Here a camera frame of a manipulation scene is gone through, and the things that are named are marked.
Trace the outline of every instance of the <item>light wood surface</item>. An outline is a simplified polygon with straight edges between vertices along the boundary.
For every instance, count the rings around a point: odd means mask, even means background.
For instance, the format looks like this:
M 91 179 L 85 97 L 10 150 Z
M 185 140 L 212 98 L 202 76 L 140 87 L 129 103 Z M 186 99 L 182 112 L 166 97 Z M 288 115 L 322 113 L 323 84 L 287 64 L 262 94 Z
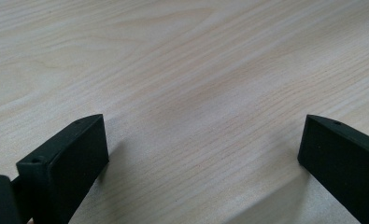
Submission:
M 0 1 L 0 174 L 96 113 L 71 223 L 357 223 L 296 155 L 306 114 L 369 134 L 369 1 Z

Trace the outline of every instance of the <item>black plastic part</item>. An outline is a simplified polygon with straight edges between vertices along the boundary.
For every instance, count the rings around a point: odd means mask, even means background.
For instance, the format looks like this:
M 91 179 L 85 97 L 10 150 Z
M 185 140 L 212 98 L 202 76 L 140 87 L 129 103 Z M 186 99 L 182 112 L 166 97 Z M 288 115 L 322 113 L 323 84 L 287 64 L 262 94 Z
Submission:
M 71 123 L 20 160 L 35 223 L 68 223 L 107 163 L 103 115 Z
M 308 115 L 298 161 L 361 223 L 369 223 L 369 136 Z
M 21 214 L 21 222 L 27 223 L 33 216 L 28 196 L 21 184 L 21 178 L 18 176 L 11 182 L 13 192 L 15 194 L 16 205 Z
M 0 175 L 0 223 L 23 223 L 11 182 L 4 175 Z

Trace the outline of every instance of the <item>wood grain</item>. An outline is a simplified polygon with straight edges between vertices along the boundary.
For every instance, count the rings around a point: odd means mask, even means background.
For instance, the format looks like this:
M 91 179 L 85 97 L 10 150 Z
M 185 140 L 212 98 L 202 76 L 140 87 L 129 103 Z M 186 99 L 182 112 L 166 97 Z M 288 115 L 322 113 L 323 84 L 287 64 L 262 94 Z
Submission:
M 71 223 L 357 223 L 296 154 L 306 114 L 369 134 L 369 1 L 0 1 L 0 174 L 95 113 Z

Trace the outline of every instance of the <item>angled black piece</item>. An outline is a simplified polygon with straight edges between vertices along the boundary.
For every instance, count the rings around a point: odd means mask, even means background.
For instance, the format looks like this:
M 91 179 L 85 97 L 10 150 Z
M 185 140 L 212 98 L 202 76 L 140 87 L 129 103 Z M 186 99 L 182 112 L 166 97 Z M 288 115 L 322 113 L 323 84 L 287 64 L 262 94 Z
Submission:
M 369 223 L 369 136 L 344 123 L 306 117 L 298 161 L 361 223 Z
M 0 175 L 0 223 L 30 217 L 41 224 L 68 223 L 107 163 L 103 115 L 71 123 L 17 163 L 14 181 Z

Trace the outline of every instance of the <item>tabletop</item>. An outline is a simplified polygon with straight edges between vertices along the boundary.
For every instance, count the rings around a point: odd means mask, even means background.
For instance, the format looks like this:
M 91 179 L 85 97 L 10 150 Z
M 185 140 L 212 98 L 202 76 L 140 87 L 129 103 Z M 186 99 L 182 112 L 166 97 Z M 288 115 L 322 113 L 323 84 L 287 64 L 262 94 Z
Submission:
M 307 114 L 369 134 L 369 1 L 0 1 L 0 175 L 92 114 L 70 223 L 357 223 L 296 157 Z

